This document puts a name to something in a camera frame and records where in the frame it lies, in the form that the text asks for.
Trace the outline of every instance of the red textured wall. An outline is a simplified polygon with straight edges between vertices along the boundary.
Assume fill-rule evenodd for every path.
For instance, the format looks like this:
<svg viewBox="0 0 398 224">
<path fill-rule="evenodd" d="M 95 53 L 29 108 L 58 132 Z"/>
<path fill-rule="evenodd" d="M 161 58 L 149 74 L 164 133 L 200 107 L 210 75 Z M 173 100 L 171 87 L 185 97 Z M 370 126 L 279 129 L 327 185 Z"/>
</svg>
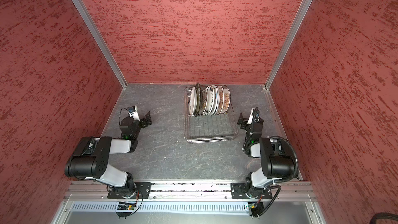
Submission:
<svg viewBox="0 0 398 224">
<path fill-rule="evenodd" d="M 131 83 L 264 83 L 301 2 L 83 1 Z"/>
<path fill-rule="evenodd" d="M 398 214 L 398 0 L 313 0 L 271 93 L 328 224 Z"/>
<path fill-rule="evenodd" d="M 71 0 L 0 0 L 0 223 L 49 223 L 121 86 Z"/>
</svg>

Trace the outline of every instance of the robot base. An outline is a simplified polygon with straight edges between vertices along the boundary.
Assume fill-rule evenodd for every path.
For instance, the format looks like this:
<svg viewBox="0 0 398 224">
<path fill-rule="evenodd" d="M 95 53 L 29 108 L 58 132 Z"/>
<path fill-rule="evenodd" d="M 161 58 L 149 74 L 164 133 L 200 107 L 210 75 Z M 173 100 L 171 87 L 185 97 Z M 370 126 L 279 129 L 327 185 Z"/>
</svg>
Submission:
<svg viewBox="0 0 398 224">
<path fill-rule="evenodd" d="M 246 191 L 245 183 L 231 183 L 232 199 L 272 199 L 271 192 L 265 189 L 252 187 Z"/>
<path fill-rule="evenodd" d="M 148 199 L 150 193 L 150 187 L 152 183 L 135 183 L 136 189 L 140 192 L 138 198 Z M 111 187 L 108 193 L 108 199 L 125 199 L 123 196 L 130 192 L 129 188 L 126 187 Z"/>
</svg>

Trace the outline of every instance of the ceramic plate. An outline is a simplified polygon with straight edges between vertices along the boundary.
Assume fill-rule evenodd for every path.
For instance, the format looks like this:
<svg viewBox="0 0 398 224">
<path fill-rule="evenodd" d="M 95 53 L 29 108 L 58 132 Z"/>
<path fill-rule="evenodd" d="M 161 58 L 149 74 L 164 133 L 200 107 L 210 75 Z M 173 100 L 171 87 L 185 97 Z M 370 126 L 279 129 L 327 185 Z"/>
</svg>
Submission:
<svg viewBox="0 0 398 224">
<path fill-rule="evenodd" d="M 213 88 L 213 92 L 214 92 L 214 103 L 212 106 L 212 111 L 211 111 L 211 115 L 214 115 L 217 111 L 218 108 L 218 104 L 220 102 L 220 95 L 218 94 L 218 90 L 216 85 L 211 85 L 211 87 Z"/>
<path fill-rule="evenodd" d="M 207 90 L 207 107 L 206 107 L 205 115 L 209 115 L 209 113 L 213 107 L 214 92 L 213 92 L 213 88 L 211 86 L 208 86 L 206 88 L 206 90 Z"/>
<path fill-rule="evenodd" d="M 199 83 L 196 83 L 196 109 L 195 109 L 195 116 L 199 115 L 199 108 L 200 108 L 200 102 L 201 102 L 201 87 Z"/>
<path fill-rule="evenodd" d="M 221 114 L 225 113 L 228 110 L 229 107 L 229 103 L 231 101 L 231 95 L 229 93 L 228 88 L 224 88 L 222 90 L 224 92 L 224 102 L 222 103 L 222 110 L 221 110 Z"/>
<path fill-rule="evenodd" d="M 192 116 L 193 113 L 195 112 L 195 109 L 196 109 L 196 101 L 197 101 L 197 98 L 196 98 L 196 89 L 195 89 L 195 87 L 192 87 L 192 89 L 191 89 L 191 96 L 190 96 L 190 99 L 189 99 L 189 115 L 190 115 L 190 116 Z"/>
<path fill-rule="evenodd" d="M 217 91 L 218 91 L 218 94 L 220 95 L 220 102 L 218 104 L 217 111 L 216 111 L 216 114 L 218 115 L 221 113 L 222 103 L 224 102 L 224 91 L 223 91 L 221 85 L 217 85 Z"/>
<path fill-rule="evenodd" d="M 207 90 L 202 89 L 200 107 L 199 107 L 199 115 L 202 115 L 205 112 L 207 106 Z"/>
</svg>

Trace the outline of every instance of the dish rack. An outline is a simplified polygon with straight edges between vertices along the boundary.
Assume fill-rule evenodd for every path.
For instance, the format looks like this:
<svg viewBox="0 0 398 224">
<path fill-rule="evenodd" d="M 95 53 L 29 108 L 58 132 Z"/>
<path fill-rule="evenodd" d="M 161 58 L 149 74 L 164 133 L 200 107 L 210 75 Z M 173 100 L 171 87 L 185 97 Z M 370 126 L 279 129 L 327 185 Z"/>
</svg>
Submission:
<svg viewBox="0 0 398 224">
<path fill-rule="evenodd" d="M 188 143 L 204 143 L 231 140 L 238 136 L 232 103 L 224 114 L 209 116 L 189 116 L 191 87 L 185 88 L 184 96 L 184 136 Z"/>
</svg>

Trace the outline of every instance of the floor panel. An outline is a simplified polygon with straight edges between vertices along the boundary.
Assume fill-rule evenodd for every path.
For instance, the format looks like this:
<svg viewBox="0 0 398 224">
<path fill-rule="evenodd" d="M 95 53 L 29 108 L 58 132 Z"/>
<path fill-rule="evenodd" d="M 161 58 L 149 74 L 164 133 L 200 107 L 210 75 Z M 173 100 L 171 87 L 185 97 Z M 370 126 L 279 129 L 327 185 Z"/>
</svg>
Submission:
<svg viewBox="0 0 398 224">
<path fill-rule="evenodd" d="M 121 107 L 137 105 L 143 118 L 150 111 L 152 125 L 141 129 L 135 152 L 111 154 L 109 163 L 131 172 L 136 179 L 243 179 L 260 168 L 260 160 L 242 152 L 245 131 L 230 141 L 189 144 L 184 139 L 184 89 L 179 84 L 129 84 L 104 136 L 120 137 L 118 124 Z M 276 135 L 269 105 L 261 85 L 227 85 L 236 122 L 239 113 L 248 117 L 252 107 L 258 107 L 264 120 L 263 136 Z M 127 116 L 122 111 L 121 119 Z"/>
</svg>

